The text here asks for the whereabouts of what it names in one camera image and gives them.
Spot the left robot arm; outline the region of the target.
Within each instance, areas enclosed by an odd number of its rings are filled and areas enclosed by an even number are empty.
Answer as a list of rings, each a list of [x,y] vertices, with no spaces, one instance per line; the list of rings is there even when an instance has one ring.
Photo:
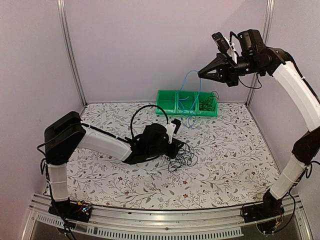
[[[67,187],[67,163],[76,148],[84,148],[112,156],[125,164],[134,165],[151,161],[159,156],[175,159],[185,145],[174,138],[181,122],[166,121],[165,125],[152,123],[138,135],[120,138],[109,132],[83,123],[76,111],[71,111],[44,131],[44,143],[37,150],[44,155],[51,203],[63,216],[74,213]]]

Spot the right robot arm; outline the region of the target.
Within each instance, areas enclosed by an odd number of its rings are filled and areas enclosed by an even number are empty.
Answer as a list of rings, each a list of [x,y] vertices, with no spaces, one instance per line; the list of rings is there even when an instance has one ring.
[[[263,195],[262,203],[242,207],[240,213],[245,222],[253,222],[284,213],[283,198],[299,183],[319,152],[320,100],[293,57],[281,48],[266,46],[259,30],[242,31],[235,37],[240,44],[241,54],[234,49],[231,38],[224,37],[220,32],[212,34],[219,52],[213,61],[198,72],[198,76],[235,87],[242,76],[269,75],[287,92],[307,128],[307,133],[294,143],[287,165]]]

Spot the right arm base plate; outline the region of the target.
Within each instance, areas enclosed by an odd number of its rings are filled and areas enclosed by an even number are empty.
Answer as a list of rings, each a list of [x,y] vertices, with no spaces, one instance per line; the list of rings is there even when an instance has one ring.
[[[282,201],[245,203],[240,209],[240,216],[245,223],[265,220],[285,213]]]

